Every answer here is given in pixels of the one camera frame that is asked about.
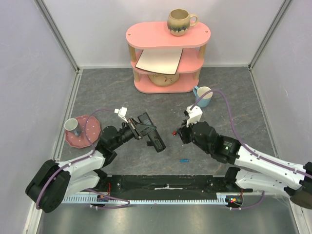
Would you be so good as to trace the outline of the black remote control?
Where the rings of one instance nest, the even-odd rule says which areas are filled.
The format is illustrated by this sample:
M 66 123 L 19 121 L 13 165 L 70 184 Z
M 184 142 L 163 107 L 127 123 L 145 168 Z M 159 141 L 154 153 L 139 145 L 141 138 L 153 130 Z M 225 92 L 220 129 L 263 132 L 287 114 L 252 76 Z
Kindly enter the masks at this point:
M 145 112 L 138 116 L 138 120 L 140 122 L 139 129 L 142 135 L 149 138 L 147 146 L 153 146 L 158 153 L 165 150 L 166 146 L 149 115 Z

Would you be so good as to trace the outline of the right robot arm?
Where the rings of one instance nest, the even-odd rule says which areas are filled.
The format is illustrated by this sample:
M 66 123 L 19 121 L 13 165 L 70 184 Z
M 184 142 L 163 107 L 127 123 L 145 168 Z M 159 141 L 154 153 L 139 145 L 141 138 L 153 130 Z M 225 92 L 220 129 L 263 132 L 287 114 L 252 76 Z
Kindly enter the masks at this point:
M 207 122 L 182 123 L 176 134 L 184 144 L 193 143 L 213 159 L 232 165 L 234 175 L 223 179 L 229 192 L 238 188 L 263 190 L 289 198 L 294 204 L 312 207 L 312 164 L 296 164 L 243 145 L 237 139 L 223 136 Z

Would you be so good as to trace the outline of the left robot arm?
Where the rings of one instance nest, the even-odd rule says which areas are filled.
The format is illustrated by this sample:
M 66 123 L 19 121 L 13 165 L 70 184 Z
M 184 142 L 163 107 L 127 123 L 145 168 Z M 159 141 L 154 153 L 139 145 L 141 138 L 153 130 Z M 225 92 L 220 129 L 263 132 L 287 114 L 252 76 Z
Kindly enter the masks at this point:
M 87 189 L 101 192 L 107 186 L 106 173 L 101 169 L 115 159 L 115 150 L 131 139 L 140 140 L 145 136 L 149 139 L 147 145 L 154 147 L 156 152 L 166 148 L 147 113 L 139 115 L 138 120 L 126 120 L 120 129 L 107 126 L 89 153 L 68 161 L 50 159 L 44 162 L 25 193 L 35 202 L 38 210 L 50 213 L 67 196 Z

